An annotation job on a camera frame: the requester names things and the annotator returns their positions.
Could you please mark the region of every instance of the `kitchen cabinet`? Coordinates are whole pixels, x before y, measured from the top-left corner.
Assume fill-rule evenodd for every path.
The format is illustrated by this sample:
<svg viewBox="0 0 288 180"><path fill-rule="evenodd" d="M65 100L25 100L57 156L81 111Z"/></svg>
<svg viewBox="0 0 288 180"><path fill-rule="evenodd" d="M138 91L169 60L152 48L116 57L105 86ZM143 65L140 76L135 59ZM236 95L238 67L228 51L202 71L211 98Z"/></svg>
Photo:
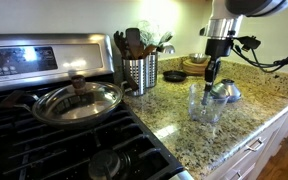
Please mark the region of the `kitchen cabinet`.
<svg viewBox="0 0 288 180"><path fill-rule="evenodd" d="M282 126L275 130L272 134L269 144L261 154L260 158L256 162L254 171L252 172L249 179L256 179L261 173L262 169L268 162L268 160L275 156L281 147L281 142L288 136L288 112L281 118L284 118Z"/></svg>
<svg viewBox="0 0 288 180"><path fill-rule="evenodd" d="M206 179L256 179L272 155L279 149L281 141L288 135L288 107L277 114L274 122L237 153L218 167Z"/></svg>

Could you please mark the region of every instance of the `pan lid handle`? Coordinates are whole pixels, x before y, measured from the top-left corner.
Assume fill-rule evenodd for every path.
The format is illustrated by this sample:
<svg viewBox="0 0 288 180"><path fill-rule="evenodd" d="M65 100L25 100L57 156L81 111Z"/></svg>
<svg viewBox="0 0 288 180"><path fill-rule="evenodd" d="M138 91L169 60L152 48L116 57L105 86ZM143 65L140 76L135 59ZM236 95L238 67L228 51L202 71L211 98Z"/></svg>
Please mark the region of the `pan lid handle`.
<svg viewBox="0 0 288 180"><path fill-rule="evenodd" d="M83 75L74 75L71 77L72 86L75 89L76 95L83 95L86 93L85 77Z"/></svg>

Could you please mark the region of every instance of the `spatula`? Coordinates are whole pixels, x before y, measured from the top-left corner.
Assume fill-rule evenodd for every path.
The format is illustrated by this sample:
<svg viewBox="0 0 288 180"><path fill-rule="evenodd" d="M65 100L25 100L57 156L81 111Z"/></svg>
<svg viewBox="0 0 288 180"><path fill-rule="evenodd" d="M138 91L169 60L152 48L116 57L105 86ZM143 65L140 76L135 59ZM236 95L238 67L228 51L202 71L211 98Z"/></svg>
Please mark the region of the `spatula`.
<svg viewBox="0 0 288 180"><path fill-rule="evenodd" d="M125 33L130 53L134 59L138 59L144 50L144 44L141 43L140 30L138 28L128 28Z"/></svg>
<svg viewBox="0 0 288 180"><path fill-rule="evenodd" d="M162 37L160 42L158 43L159 45L165 42L168 42L169 40L171 40L173 37L172 32L167 31Z"/></svg>

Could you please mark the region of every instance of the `stainless steel oven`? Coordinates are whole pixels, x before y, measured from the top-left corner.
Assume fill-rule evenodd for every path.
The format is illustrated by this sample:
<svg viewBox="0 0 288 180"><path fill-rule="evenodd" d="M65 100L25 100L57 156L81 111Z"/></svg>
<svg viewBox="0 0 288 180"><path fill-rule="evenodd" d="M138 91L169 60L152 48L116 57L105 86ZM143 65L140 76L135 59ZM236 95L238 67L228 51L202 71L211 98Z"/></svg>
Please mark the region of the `stainless steel oven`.
<svg viewBox="0 0 288 180"><path fill-rule="evenodd" d="M107 35L0 35L0 102L16 89L41 96L67 86L71 74L114 83L113 73ZM170 178L191 179L124 102L103 123L77 130L0 108L0 179Z"/></svg>

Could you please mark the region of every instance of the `granite countertop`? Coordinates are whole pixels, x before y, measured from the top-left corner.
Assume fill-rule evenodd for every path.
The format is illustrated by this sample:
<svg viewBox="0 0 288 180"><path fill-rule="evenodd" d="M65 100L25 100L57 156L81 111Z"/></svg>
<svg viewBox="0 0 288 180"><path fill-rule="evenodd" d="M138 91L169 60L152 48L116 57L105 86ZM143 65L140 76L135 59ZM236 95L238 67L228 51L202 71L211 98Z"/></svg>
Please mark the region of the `granite countertop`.
<svg viewBox="0 0 288 180"><path fill-rule="evenodd" d="M288 97L243 81L235 81L242 98L224 108L215 125L190 120L191 84L204 88L202 77L170 83L157 76L157 85L140 97L125 96L140 119L185 166L194 179L203 179L252 140L272 117L288 105Z"/></svg>

